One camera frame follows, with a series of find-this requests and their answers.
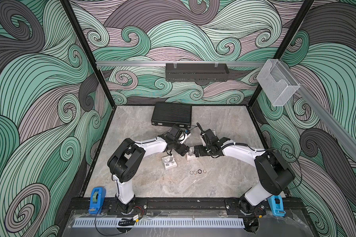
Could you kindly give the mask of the large white bow gift box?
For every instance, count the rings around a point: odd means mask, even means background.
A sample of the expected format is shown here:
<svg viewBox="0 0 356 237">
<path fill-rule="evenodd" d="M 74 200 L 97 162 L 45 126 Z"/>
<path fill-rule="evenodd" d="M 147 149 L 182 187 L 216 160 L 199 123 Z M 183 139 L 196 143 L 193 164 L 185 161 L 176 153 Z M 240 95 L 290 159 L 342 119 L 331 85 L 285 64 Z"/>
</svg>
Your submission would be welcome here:
<svg viewBox="0 0 356 237">
<path fill-rule="evenodd" d="M 195 160 L 197 159 L 198 157 L 195 155 L 195 149 L 194 147 L 190 147 L 188 153 L 186 154 L 186 158 L 188 161 L 191 161 L 191 160 Z"/>
</svg>

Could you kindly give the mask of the small white bow gift box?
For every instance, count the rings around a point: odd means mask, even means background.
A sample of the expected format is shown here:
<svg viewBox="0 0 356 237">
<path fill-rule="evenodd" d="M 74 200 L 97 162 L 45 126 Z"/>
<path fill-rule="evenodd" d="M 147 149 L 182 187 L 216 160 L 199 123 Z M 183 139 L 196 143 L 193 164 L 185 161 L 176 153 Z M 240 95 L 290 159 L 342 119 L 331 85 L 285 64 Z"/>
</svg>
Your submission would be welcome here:
<svg viewBox="0 0 356 237">
<path fill-rule="evenodd" d="M 172 169 L 172 168 L 175 168 L 175 167 L 178 166 L 176 161 L 175 161 L 174 155 L 168 155 L 166 157 L 163 157 L 162 158 L 162 162 L 163 162 L 164 168 L 166 170 L 169 170 L 169 169 Z"/>
</svg>

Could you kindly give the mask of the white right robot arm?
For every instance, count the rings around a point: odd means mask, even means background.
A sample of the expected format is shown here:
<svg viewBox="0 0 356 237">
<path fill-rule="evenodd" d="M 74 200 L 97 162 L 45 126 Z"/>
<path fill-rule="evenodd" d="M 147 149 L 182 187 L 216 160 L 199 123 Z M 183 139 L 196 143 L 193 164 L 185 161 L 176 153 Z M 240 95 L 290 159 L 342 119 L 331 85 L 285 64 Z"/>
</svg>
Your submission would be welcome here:
<svg viewBox="0 0 356 237">
<path fill-rule="evenodd" d="M 196 157 L 211 156 L 214 159 L 223 156 L 231 157 L 256 169 L 259 182 L 238 201 L 243 213 L 253 213 L 262 201 L 279 195 L 294 181 L 295 172 L 277 149 L 258 150 L 246 143 L 235 142 L 226 137 L 219 139 L 212 130 L 204 130 L 199 123 L 197 126 L 204 145 L 194 146 Z"/>
</svg>

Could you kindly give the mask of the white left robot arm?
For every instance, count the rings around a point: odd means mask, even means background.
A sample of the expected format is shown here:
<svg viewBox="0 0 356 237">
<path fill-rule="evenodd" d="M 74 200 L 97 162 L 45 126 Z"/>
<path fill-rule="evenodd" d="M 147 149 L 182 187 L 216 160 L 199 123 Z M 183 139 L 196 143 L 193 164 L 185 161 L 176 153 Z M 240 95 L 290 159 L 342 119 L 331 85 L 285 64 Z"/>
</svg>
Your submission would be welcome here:
<svg viewBox="0 0 356 237">
<path fill-rule="evenodd" d="M 143 158 L 175 150 L 184 156 L 189 152 L 185 141 L 190 137 L 188 129 L 172 126 L 169 131 L 145 141 L 126 138 L 107 162 L 112 180 L 117 186 L 117 210 L 128 214 L 135 208 L 135 194 L 132 178 Z"/>
</svg>

